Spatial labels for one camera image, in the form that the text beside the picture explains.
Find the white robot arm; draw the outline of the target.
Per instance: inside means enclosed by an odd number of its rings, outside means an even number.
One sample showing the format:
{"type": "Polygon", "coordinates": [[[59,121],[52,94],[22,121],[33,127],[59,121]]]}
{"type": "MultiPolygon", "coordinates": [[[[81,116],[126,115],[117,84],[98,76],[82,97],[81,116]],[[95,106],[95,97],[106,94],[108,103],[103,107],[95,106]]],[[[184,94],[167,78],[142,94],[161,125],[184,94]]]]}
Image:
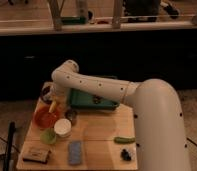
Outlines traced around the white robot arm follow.
{"type": "Polygon", "coordinates": [[[56,95],[73,88],[132,108],[138,171],[191,171],[181,102],[168,82],[83,75],[73,60],[57,67],[51,78],[56,95]]]}

